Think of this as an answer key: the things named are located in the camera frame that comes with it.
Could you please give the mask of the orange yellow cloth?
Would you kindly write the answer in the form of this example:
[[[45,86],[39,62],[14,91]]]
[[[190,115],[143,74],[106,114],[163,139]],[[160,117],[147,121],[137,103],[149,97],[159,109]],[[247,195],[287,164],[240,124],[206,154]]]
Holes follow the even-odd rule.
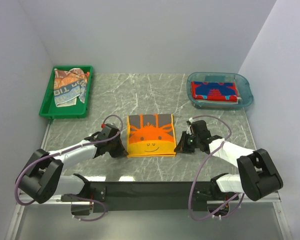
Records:
[[[126,142],[129,158],[174,157],[177,141],[173,115],[129,115]]]

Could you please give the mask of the red blue patterned cloth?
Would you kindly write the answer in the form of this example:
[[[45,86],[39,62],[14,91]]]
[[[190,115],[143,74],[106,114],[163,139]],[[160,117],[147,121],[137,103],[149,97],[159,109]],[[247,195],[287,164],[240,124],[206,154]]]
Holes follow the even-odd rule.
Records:
[[[192,81],[191,95],[195,100],[237,102],[239,93],[234,82]]]

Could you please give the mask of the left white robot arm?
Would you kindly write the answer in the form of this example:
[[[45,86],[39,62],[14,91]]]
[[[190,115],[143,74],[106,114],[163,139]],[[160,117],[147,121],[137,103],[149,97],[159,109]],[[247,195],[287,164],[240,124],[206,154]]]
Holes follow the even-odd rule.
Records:
[[[90,182],[81,175],[62,176],[63,170],[81,161],[109,153],[112,158],[126,156],[121,141],[121,127],[103,124],[101,131],[79,143],[54,151],[36,150],[15,181],[15,190],[22,190],[33,202],[42,204],[55,195],[73,195],[79,201],[90,197]]]

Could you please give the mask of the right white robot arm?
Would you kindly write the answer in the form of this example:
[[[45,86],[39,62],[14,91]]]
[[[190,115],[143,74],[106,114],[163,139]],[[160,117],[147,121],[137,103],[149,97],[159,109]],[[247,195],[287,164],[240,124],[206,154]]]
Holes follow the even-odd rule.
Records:
[[[235,193],[258,201],[283,188],[283,179],[267,150],[244,148],[226,137],[211,135],[204,120],[190,118],[187,125],[175,153],[190,154],[199,149],[207,154],[202,166],[211,157],[217,157],[238,169],[238,174],[223,173],[210,180],[210,194],[214,199],[221,200],[227,193]]]

